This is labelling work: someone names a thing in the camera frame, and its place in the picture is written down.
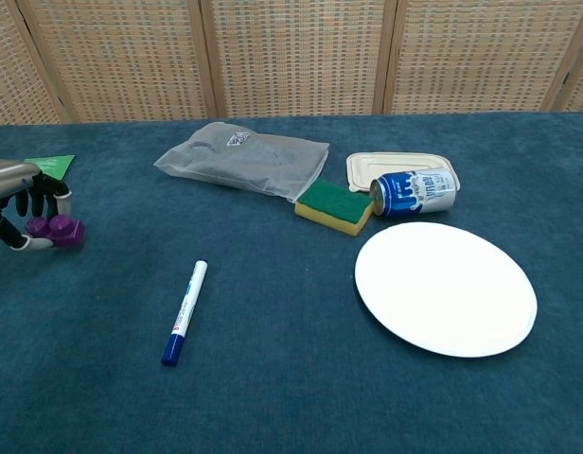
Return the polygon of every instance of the can lid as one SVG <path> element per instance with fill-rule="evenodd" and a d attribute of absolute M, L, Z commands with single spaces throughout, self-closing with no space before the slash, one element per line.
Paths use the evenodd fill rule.
<path fill-rule="evenodd" d="M 384 188 L 382 187 L 382 183 L 378 180 L 374 180 L 371 182 L 369 186 L 369 196 L 374 201 L 373 204 L 373 211 L 374 213 L 379 216 L 384 212 Z"/>

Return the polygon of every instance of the purple object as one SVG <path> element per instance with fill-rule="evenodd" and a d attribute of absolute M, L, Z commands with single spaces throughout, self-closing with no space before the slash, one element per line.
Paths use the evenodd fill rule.
<path fill-rule="evenodd" d="M 47 238 L 58 248 L 80 246 L 85 227 L 80 220 L 66 215 L 57 215 L 49 222 L 44 218 L 31 218 L 26 223 L 26 231 L 36 238 Z"/>

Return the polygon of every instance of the can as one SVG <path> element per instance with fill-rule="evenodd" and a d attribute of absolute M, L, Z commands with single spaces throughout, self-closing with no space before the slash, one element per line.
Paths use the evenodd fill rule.
<path fill-rule="evenodd" d="M 386 173 L 369 188 L 374 213 L 386 217 L 448 210 L 456 192 L 453 176 L 443 167 Z"/>

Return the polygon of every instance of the green paper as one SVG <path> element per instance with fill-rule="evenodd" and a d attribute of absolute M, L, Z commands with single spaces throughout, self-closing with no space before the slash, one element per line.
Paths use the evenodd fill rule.
<path fill-rule="evenodd" d="M 49 158 L 29 158 L 25 159 L 25 162 L 36 164 L 44 174 L 61 180 L 64 178 L 64 174 L 74 157 L 75 155 L 69 154 L 66 156 L 51 156 Z"/>

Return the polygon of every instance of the plastic bag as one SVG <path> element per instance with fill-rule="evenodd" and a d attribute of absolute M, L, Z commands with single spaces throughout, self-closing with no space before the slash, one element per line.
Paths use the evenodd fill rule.
<path fill-rule="evenodd" d="M 154 165 L 168 175 L 295 202 L 319 176 L 329 144 L 210 123 Z"/>

